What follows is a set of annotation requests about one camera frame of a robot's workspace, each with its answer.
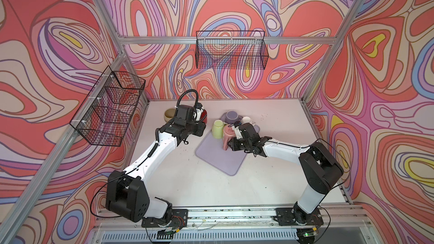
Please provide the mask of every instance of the metal extrusion bar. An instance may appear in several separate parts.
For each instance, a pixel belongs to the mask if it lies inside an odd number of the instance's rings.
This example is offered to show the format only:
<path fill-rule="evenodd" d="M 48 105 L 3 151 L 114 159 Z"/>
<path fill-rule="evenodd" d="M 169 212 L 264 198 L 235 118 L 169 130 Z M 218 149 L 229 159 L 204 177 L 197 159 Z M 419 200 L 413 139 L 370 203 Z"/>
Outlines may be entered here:
<path fill-rule="evenodd" d="M 219 39 L 219 37 L 206 37 L 206 39 Z M 232 37 L 232 39 L 245 39 L 245 37 Z M 193 45 L 196 37 L 127 37 L 120 36 L 119 41 L 123 45 L 150 45 L 150 44 L 171 44 L 171 45 Z M 264 37 L 266 44 L 273 45 L 332 45 L 336 37 Z"/>
<path fill-rule="evenodd" d="M 144 118 L 145 118 L 146 112 L 148 112 L 148 108 L 149 108 L 149 103 L 145 103 L 144 105 L 145 105 L 145 108 L 144 108 L 142 116 L 141 116 L 141 118 L 140 118 L 140 120 L 138 122 L 137 131 L 134 134 L 133 142 L 131 143 L 130 147 L 128 148 L 127 153 L 125 154 L 125 158 L 124 158 L 124 162 L 122 164 L 121 170 L 123 170 L 127 166 L 129 166 L 131 158 L 133 157 L 134 149 L 135 149 L 135 146 L 136 146 L 137 140 L 138 140 L 138 136 L 140 135 L 140 132 L 142 131 Z"/>
<path fill-rule="evenodd" d="M 125 54 L 120 53 L 111 64 L 112 69 L 118 70 L 121 67 L 123 60 L 125 60 Z M 80 111 L 76 114 L 75 119 L 82 118 L 93 102 L 92 97 L 97 96 L 107 78 L 108 76 L 101 77 L 101 80 L 95 85 L 95 89 L 90 93 L 90 98 L 85 100 Z M 71 146 L 78 135 L 79 133 L 75 131 L 72 126 L 68 125 L 53 150 L 42 163 L 35 176 L 33 176 L 30 183 L 24 189 L 23 193 L 0 225 L 0 244 L 10 244 L 14 241 L 14 237 L 26 221 L 42 192 L 45 190 L 54 173 L 59 168 L 63 158 L 71 149 Z"/>
<path fill-rule="evenodd" d="M 323 73 L 327 69 L 328 65 L 331 63 L 333 57 L 335 56 L 336 52 L 339 49 L 340 43 L 344 40 L 345 35 L 350 29 L 351 24 L 353 23 L 354 19 L 356 18 L 357 14 L 359 13 L 365 1 L 366 0 L 353 1 L 352 5 L 348 10 L 348 13 L 345 15 L 342 24 L 338 29 L 338 33 L 336 34 L 336 42 L 331 47 L 328 48 L 323 60 L 320 62 L 318 69 L 316 70 L 314 76 L 310 80 L 309 85 L 307 86 L 302 96 L 303 100 L 309 97 L 312 94 L 312 92 L 315 90 L 315 85 L 317 84 L 318 80 L 321 79 Z"/>
<path fill-rule="evenodd" d="M 104 2 L 104 0 L 92 0 L 95 3 L 96 11 L 98 12 L 99 16 L 101 17 L 103 23 L 106 25 L 108 34 L 110 35 L 114 45 L 116 46 L 118 52 L 121 52 L 123 54 L 126 54 L 125 49 L 121 42 L 119 41 L 119 33 L 118 30 L 115 27 L 115 24 L 113 23 L 113 20 L 111 19 L 111 15 L 109 13 L 109 10 Z M 130 60 L 129 57 L 127 57 L 125 68 L 128 70 L 128 72 L 137 74 L 136 70 Z"/>
<path fill-rule="evenodd" d="M 276 208 L 292 208 L 288 205 L 250 205 L 250 206 L 214 206 L 214 207 L 186 207 L 188 209 L 188 222 L 185 229 L 200 229 L 212 227 L 213 229 L 254 229 L 278 228 L 279 224 L 273 219 Z M 321 204 L 328 210 L 333 222 L 330 227 L 360 227 L 372 226 L 366 211 L 361 205 L 355 204 Z M 325 210 L 320 209 L 324 223 L 330 219 Z M 101 214 L 109 211 L 101 209 Z M 143 230 L 142 222 L 133 223 L 125 218 L 98 218 L 95 228 L 100 230 Z M 311 228 L 312 225 L 294 225 L 291 228 Z"/>

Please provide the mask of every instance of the purple cup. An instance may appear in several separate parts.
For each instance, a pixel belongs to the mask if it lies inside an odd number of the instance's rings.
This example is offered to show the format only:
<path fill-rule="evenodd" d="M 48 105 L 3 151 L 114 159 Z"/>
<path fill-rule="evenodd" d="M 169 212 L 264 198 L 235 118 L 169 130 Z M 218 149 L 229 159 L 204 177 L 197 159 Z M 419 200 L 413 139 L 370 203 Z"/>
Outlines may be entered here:
<path fill-rule="evenodd" d="M 229 124 L 233 124 L 237 120 L 238 120 L 238 113 L 236 113 L 236 111 L 231 110 L 226 112 L 225 122 Z"/>

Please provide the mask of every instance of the beige bowl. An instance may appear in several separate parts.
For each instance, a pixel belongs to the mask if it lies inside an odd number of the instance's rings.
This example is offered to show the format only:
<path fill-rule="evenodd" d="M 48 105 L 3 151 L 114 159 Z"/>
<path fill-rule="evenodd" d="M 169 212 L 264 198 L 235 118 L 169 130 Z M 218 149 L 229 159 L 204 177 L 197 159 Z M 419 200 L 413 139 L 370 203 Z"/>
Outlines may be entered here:
<path fill-rule="evenodd" d="M 164 121 L 168 122 L 175 116 L 176 109 L 168 109 L 164 112 Z"/>

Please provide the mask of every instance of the black wire basket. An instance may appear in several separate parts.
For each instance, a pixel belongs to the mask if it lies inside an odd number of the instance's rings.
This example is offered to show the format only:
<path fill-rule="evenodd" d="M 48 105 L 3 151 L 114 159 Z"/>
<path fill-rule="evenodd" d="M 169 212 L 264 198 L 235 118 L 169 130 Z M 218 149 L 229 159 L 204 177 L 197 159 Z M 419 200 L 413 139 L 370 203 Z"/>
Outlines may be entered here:
<path fill-rule="evenodd" d="M 120 146 L 145 82 L 132 73 L 111 71 L 79 124 L 71 125 L 91 145 Z"/>
<path fill-rule="evenodd" d="M 196 68 L 265 69 L 264 36 L 262 30 L 196 31 Z"/>

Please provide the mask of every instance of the lavender dish mat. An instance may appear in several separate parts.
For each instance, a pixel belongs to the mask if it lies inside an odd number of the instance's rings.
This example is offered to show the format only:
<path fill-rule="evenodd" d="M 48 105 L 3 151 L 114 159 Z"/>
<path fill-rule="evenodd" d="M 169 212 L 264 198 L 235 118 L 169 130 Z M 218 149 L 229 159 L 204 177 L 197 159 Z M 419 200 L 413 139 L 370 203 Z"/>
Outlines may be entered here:
<path fill-rule="evenodd" d="M 255 125 L 256 132 L 259 132 L 259 126 Z M 223 150 L 223 139 L 214 138 L 212 132 L 209 131 L 205 135 L 199 146 L 196 148 L 195 154 L 198 158 L 219 169 L 229 176 L 234 176 L 241 167 L 241 164 L 246 157 L 244 151 L 232 151 L 231 148 Z"/>

